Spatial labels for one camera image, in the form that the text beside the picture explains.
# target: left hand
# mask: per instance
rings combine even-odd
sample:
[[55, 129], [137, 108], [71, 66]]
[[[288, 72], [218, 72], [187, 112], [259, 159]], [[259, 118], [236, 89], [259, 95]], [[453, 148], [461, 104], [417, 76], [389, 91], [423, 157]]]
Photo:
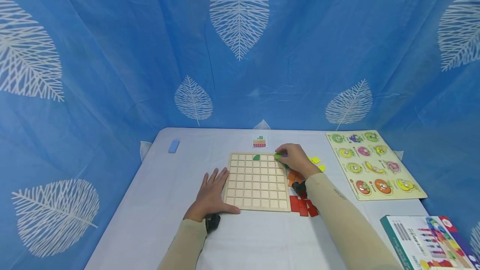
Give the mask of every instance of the left hand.
[[187, 210], [185, 217], [183, 217], [184, 220], [190, 219], [196, 222], [202, 222], [208, 214], [220, 212], [240, 214], [239, 208], [226, 204], [222, 200], [222, 189], [225, 181], [227, 181], [228, 173], [226, 167], [223, 168], [218, 176], [218, 168], [215, 168], [209, 179], [208, 173], [205, 173], [197, 199]]

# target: pattern card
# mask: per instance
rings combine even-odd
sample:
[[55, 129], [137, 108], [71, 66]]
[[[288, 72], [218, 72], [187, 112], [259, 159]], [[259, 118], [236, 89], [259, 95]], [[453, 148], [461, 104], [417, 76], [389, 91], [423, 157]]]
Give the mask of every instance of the pattern card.
[[241, 210], [290, 211], [287, 170], [274, 154], [232, 153], [223, 201]]
[[427, 197], [376, 130], [326, 134], [358, 200]]
[[254, 135], [252, 138], [253, 148], [268, 148], [268, 135]]

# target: blue eraser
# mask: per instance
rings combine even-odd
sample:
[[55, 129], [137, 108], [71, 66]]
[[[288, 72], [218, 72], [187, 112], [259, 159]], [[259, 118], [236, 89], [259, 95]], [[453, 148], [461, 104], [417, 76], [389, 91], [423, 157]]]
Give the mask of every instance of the blue eraser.
[[176, 153], [177, 148], [179, 147], [180, 140], [173, 140], [172, 143], [170, 144], [170, 147], [168, 147], [168, 153]]

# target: blue backdrop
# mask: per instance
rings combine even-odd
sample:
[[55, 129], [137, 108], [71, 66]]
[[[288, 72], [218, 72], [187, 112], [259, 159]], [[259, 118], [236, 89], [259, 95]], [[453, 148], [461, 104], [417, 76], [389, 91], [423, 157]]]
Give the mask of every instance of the blue backdrop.
[[262, 120], [378, 129], [480, 254], [479, 17], [480, 0], [0, 0], [1, 268], [83, 269], [160, 129]]

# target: yellow block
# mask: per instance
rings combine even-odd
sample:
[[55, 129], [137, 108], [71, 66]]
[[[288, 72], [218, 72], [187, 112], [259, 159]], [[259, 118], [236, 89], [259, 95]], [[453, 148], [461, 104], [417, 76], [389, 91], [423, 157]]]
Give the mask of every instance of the yellow block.
[[318, 157], [313, 157], [312, 159], [310, 159], [312, 161], [312, 163], [314, 164], [318, 164], [321, 162], [321, 160], [318, 158]]

